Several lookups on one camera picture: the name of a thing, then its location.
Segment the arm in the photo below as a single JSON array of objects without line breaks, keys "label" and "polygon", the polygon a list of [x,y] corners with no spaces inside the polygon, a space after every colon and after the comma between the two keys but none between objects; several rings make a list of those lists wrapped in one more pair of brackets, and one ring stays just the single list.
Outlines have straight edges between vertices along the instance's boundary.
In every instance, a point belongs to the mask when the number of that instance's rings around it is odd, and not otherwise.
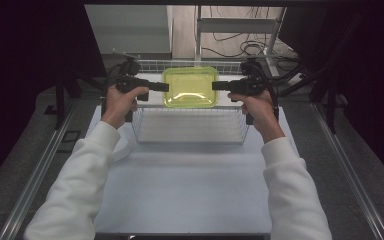
[{"label": "arm", "polygon": [[254,117],[254,126],[265,142],[261,151],[266,162],[264,178],[269,189],[271,238],[332,239],[314,181],[305,161],[295,154],[280,128],[269,93],[264,91],[256,97],[229,94],[229,97],[244,103],[243,113]]},{"label": "arm", "polygon": [[46,202],[27,226],[25,239],[94,239],[93,221],[101,206],[108,167],[124,116],[136,110],[135,97],[147,88],[121,94],[108,90],[107,111],[92,133],[79,140],[49,190]]}]

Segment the floor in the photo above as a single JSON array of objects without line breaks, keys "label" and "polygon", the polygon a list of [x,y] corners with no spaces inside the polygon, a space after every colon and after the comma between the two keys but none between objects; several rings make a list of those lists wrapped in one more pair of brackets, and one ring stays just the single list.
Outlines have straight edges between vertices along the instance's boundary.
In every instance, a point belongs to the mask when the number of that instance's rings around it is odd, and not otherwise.
[{"label": "floor", "polygon": [[[193,22],[186,20],[189,18],[193,19],[193,10],[193,7],[178,9],[179,16],[175,16],[175,19],[178,19],[175,22],[183,21],[184,24],[193,24]],[[213,14],[216,14],[217,9],[213,7],[212,10]],[[231,11],[231,9],[219,9],[223,16],[228,15],[228,11]],[[247,13],[246,9],[238,9],[238,11],[239,13],[236,13],[237,16],[245,16]],[[204,14],[208,14],[208,12],[209,9],[204,9],[203,11]],[[261,9],[261,12],[263,12],[262,16],[265,17],[266,9]],[[175,24],[173,56],[177,58],[192,58],[194,55],[193,32],[181,31],[185,29],[184,27],[176,29]],[[213,36],[210,34],[206,39],[203,39],[202,45],[209,46],[224,54],[237,53],[238,45],[244,40],[237,38],[232,39],[232,42],[223,41],[215,43],[211,40],[212,38]],[[287,46],[280,42],[276,44],[275,50],[279,52],[289,51]],[[203,52],[203,57],[214,58],[217,56],[211,52]],[[105,63],[107,66],[110,66],[115,61],[117,59],[110,59],[105,61]],[[80,137],[84,137],[90,117],[96,105],[99,104],[99,92],[83,82],[80,82],[80,84],[83,89],[83,95],[77,100],[74,117],[67,131],[78,131],[80,132]],[[320,201],[328,217],[333,239],[376,239],[310,106],[307,97],[310,90],[311,86],[307,86],[287,97],[280,98],[280,105],[285,110],[298,151],[306,160],[308,171],[315,180]],[[48,105],[55,105],[55,91],[52,88],[38,96],[36,112],[0,169],[0,231],[31,172],[35,168],[37,161],[41,158],[48,141],[54,134],[56,117],[43,114]],[[384,166],[364,140],[355,132],[340,108],[336,111],[335,123],[338,132],[337,137],[384,221]],[[50,185],[70,155],[67,153],[67,150],[70,150],[72,145],[73,143],[67,142],[61,143],[58,146],[60,151],[54,156],[44,181],[15,239],[22,239],[25,226],[44,202]],[[98,234],[96,239],[119,238]]]}]

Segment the white sweatshirt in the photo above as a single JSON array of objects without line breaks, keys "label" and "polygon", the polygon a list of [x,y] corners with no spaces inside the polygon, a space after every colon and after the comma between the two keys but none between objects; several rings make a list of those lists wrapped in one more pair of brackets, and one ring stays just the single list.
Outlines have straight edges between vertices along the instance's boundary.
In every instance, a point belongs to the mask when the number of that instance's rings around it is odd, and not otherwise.
[{"label": "white sweatshirt", "polygon": [[[116,129],[99,122],[86,139],[76,143],[46,202],[27,226],[25,239],[95,238],[93,221],[119,139]],[[273,222],[271,239],[332,239],[313,179],[288,139],[265,144],[262,153]]]}]

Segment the metal rail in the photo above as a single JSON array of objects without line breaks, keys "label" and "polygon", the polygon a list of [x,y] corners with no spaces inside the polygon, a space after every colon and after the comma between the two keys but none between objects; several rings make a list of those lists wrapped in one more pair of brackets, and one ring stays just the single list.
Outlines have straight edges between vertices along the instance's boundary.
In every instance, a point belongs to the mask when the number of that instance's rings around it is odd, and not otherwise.
[{"label": "metal rail", "polygon": [[27,211],[29,210],[33,199],[36,196],[43,178],[48,171],[49,165],[52,162],[55,152],[57,151],[58,145],[61,142],[64,133],[67,130],[67,127],[73,117],[74,110],[77,106],[77,100],[72,99],[67,103],[67,105],[67,117],[61,124],[59,130],[55,130],[41,159],[33,170],[30,179],[24,187],[20,197],[17,200],[17,203],[12,209],[11,214],[9,215],[4,227],[1,230],[0,240],[12,240],[16,237],[18,231],[20,230],[21,224],[26,217]]},{"label": "metal rail", "polygon": [[373,231],[376,239],[384,240],[384,224],[379,212],[376,209],[373,201],[367,194],[364,189],[363,184],[355,172],[350,159],[348,158],[346,152],[342,148],[341,143],[339,142],[337,136],[332,134],[329,127],[327,126],[325,119],[325,114],[320,103],[312,103],[314,113],[316,114],[317,120],[320,123],[321,128],[323,129],[324,134],[329,142],[329,145],[332,147],[333,152],[335,153],[336,158],[338,159],[339,165],[341,166],[345,178],[348,180],[348,183],[351,187],[351,190],[354,193],[357,202],[359,203],[363,213],[369,223],[370,228]]}]

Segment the container lid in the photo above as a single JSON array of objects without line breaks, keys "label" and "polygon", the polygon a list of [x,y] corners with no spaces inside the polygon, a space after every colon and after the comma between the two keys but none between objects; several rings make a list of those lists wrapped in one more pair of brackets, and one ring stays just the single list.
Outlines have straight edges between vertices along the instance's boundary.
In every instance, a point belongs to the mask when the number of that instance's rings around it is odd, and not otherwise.
[{"label": "container lid", "polygon": [[170,108],[210,108],[217,104],[212,82],[218,80],[213,67],[168,68],[162,82],[170,84],[164,93],[164,104]]}]

